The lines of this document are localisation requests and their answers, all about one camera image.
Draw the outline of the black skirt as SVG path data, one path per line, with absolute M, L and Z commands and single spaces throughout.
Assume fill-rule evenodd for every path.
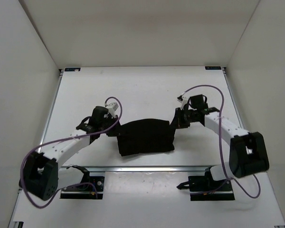
M 141 119 L 117 124 L 113 133 L 122 157 L 137 154 L 165 153 L 174 150 L 175 128 L 160 119 Z

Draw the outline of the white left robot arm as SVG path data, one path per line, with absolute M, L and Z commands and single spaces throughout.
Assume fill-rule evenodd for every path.
M 48 142 L 50 148 L 46 151 L 33 149 L 29 152 L 20 168 L 19 185 L 25 194 L 51 201 L 62 188 L 72 185 L 79 189 L 87 188 L 90 183 L 87 169 L 72 165 L 64 170 L 62 166 L 119 124 L 120 116 L 115 113 L 119 108 L 116 102 L 96 106 L 92 115 L 84 118 L 69 137 Z

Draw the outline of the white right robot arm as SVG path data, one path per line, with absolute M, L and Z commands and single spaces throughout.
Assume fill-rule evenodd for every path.
M 229 146 L 228 162 L 208 169 L 209 175 L 203 179 L 208 190 L 215 190 L 222 180 L 243 178 L 269 170 L 269 159 L 263 135 L 251 133 L 222 116 L 221 111 L 209 107 L 204 95 L 186 98 L 180 95 L 181 103 L 175 110 L 171 126 L 175 129 L 190 127 L 191 123 L 201 123 L 219 136 L 219 142 Z

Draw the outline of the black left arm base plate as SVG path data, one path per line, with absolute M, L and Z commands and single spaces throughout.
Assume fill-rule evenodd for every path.
M 68 169 L 74 169 L 81 172 L 83 177 L 80 184 L 68 186 L 61 190 L 60 198 L 64 200 L 102 200 L 105 186 L 105 173 L 89 171 L 85 167 L 71 166 Z

